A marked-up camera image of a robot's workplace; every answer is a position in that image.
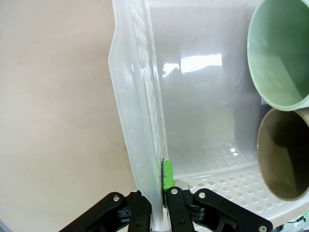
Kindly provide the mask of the pale green plastic cup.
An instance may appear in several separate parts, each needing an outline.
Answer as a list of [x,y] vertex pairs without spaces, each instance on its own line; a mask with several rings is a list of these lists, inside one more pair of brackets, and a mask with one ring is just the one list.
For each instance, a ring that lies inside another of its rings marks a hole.
[[250,21],[247,60],[267,104],[309,107],[309,0],[263,0]]

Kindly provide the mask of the white perforated plastic basket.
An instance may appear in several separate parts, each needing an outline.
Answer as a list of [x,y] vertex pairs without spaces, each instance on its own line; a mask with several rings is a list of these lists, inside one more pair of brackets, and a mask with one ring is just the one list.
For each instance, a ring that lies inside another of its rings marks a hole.
[[170,229],[161,192],[161,162],[170,160],[191,191],[211,189],[280,232],[309,232],[309,194],[275,197],[258,168],[256,137],[270,106],[250,77],[247,34],[262,1],[112,0],[112,84],[153,231]]

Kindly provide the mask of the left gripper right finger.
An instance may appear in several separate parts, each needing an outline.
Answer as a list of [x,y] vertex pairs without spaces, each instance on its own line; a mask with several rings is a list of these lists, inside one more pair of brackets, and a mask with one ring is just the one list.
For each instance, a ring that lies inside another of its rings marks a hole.
[[172,232],[196,232],[194,225],[210,232],[272,232],[273,224],[208,188],[192,193],[186,182],[176,184],[170,160],[161,161],[164,206]]

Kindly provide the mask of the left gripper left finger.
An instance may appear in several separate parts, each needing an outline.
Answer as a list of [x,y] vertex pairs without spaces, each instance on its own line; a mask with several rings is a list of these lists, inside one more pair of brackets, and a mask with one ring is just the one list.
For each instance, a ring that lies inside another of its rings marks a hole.
[[150,232],[152,206],[140,191],[111,192],[59,232]]

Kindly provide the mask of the beige plastic cup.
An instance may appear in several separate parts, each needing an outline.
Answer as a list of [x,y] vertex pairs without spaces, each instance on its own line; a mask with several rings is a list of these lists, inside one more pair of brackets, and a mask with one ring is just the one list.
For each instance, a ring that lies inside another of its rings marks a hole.
[[284,201],[309,192],[309,108],[269,110],[257,136],[257,159],[267,188]]

